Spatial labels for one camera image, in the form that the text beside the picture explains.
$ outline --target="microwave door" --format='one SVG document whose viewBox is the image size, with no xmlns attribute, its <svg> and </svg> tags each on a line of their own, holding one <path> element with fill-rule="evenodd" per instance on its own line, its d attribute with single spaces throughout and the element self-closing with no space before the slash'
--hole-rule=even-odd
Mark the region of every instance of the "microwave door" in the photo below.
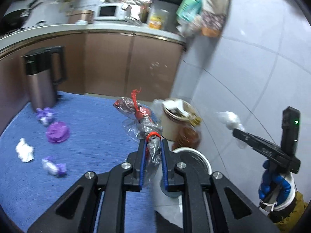
<svg viewBox="0 0 311 233">
<path fill-rule="evenodd" d="M 116 20 L 118 6 L 100 6 L 96 20 Z"/>
</svg>

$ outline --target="metal screw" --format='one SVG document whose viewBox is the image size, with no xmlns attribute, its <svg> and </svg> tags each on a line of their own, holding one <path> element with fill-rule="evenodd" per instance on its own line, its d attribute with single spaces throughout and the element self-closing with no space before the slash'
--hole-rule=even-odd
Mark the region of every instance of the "metal screw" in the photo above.
<svg viewBox="0 0 311 233">
<path fill-rule="evenodd" d="M 221 172 L 214 172 L 213 173 L 213 177 L 216 179 L 216 180 L 219 180 L 223 177 L 222 173 Z"/>
<path fill-rule="evenodd" d="M 180 169 L 184 169 L 186 166 L 187 166 L 187 164 L 184 163 L 184 162 L 178 162 L 177 163 L 177 167 L 180 168 Z"/>
<path fill-rule="evenodd" d="M 94 173 L 94 172 L 87 172 L 84 176 L 85 176 L 87 179 L 92 179 L 92 178 L 94 178 L 95 173 Z"/>
<path fill-rule="evenodd" d="M 122 163 L 121 166 L 123 169 L 129 169 L 131 167 L 131 164 L 129 162 L 124 162 L 124 163 Z"/>
</svg>

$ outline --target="frying pan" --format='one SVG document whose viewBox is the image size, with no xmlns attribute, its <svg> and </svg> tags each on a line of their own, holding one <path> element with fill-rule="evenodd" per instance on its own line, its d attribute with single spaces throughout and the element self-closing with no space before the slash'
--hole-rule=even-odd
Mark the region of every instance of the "frying pan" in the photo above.
<svg viewBox="0 0 311 233">
<path fill-rule="evenodd" d="M 0 21 L 0 35 L 20 29 L 27 21 L 31 11 L 43 3 L 40 2 L 34 5 L 37 1 L 38 0 L 33 0 L 29 3 L 27 9 L 16 10 L 6 14 Z"/>
</svg>

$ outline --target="microwave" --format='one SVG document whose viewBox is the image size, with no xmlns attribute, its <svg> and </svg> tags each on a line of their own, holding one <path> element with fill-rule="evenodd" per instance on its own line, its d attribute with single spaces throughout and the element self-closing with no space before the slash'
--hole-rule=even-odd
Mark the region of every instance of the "microwave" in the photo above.
<svg viewBox="0 0 311 233">
<path fill-rule="evenodd" d="M 131 6 L 125 6 L 124 3 L 103 3 L 99 5 L 95 20 L 125 20 L 126 17 L 131 17 Z"/>
</svg>

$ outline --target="yellow jacket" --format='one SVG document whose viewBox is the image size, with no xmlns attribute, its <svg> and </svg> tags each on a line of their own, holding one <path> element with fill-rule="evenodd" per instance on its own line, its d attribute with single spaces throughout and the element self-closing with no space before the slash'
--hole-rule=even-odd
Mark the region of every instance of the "yellow jacket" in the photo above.
<svg viewBox="0 0 311 233">
<path fill-rule="evenodd" d="M 284 218 L 282 221 L 276 223 L 276 226 L 282 233 L 288 233 L 298 222 L 302 214 L 304 213 L 307 203 L 304 203 L 304 197 L 301 193 L 296 193 L 296 206 L 290 215 Z"/>
</svg>

